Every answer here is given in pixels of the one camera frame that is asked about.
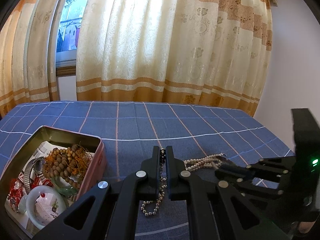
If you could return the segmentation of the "person's right hand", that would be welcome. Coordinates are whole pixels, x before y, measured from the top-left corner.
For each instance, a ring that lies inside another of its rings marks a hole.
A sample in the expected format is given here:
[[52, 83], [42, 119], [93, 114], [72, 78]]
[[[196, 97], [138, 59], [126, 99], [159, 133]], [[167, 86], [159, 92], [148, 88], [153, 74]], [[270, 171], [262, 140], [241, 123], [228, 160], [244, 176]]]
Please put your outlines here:
[[297, 227], [297, 230], [299, 233], [306, 234], [311, 230], [314, 223], [315, 222], [300, 222], [299, 226]]

